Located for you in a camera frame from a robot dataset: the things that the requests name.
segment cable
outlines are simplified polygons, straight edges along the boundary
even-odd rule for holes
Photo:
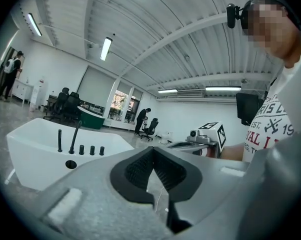
[[[159,200],[160,200],[160,198],[161,198],[163,188],[164,188],[164,187],[162,187],[162,188],[160,189],[160,195],[159,195],[159,198],[158,198],[157,203],[156,203],[156,210],[155,210],[155,213],[157,212],[157,208],[158,208],[158,206],[159,206]]]

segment person with backpack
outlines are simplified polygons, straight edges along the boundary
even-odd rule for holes
[[[21,69],[22,63],[21,63],[20,58],[23,55],[24,54],[20,50],[17,53],[16,57],[9,59],[6,63],[6,66],[4,68],[5,81],[4,81],[3,85],[0,87],[0,100],[3,100],[2,95],[3,95],[4,89],[6,88],[4,102],[9,102],[8,96],[9,96],[10,90],[13,87],[17,72],[22,72],[22,69]]]

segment ceiling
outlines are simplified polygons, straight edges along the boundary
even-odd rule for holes
[[[35,41],[86,59],[158,97],[159,89],[224,85],[242,85],[242,92],[262,96],[283,63],[249,42],[239,24],[227,27],[226,6],[246,1],[20,0],[18,13],[33,14],[43,33],[32,34]],[[20,27],[32,31],[27,21]],[[105,37],[113,43],[102,61]]]

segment floor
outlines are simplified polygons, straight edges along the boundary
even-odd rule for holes
[[[13,98],[10,103],[0,101],[0,187],[7,198],[14,199],[26,209],[30,209],[36,197],[40,194],[40,191],[22,186],[16,174],[14,173],[12,175],[14,168],[8,150],[6,135],[26,122],[35,118],[42,118],[43,116],[44,113],[39,110],[30,112],[29,105],[24,104],[24,106],[22,106],[22,101],[18,98]],[[153,141],[148,142],[147,140],[142,140],[135,136],[132,131],[106,127],[96,131],[118,134],[134,148],[162,145],[158,138],[154,138]],[[156,203],[158,201],[156,213],[160,220],[165,223],[167,218],[166,208],[168,207],[168,193],[163,188],[161,181],[154,171],[150,175],[147,191],[154,195]]]

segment person in black clothing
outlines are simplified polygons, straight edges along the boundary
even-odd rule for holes
[[[146,117],[146,113],[148,113],[148,112],[151,112],[152,110],[150,109],[150,108],[146,108],[146,109],[143,109],[140,113],[139,113],[139,115],[138,115],[138,117],[137,117],[137,123],[136,123],[136,127],[135,127],[135,134],[136,135],[138,135],[138,136],[140,136],[140,129],[141,129],[141,126],[142,126],[142,124],[143,124],[143,121],[144,121],[144,119],[145,119],[145,117]]]
[[[14,69],[11,73],[5,73],[5,81],[3,83],[3,85],[0,87],[0,100],[3,99],[2,95],[4,92],[4,89],[6,88],[6,92],[5,92],[5,102],[8,102],[8,96],[10,93],[10,90],[13,87],[17,72],[22,72],[21,69],[21,61],[20,61],[20,57],[23,56],[24,54],[22,53],[22,51],[20,50],[16,57],[14,58]]]

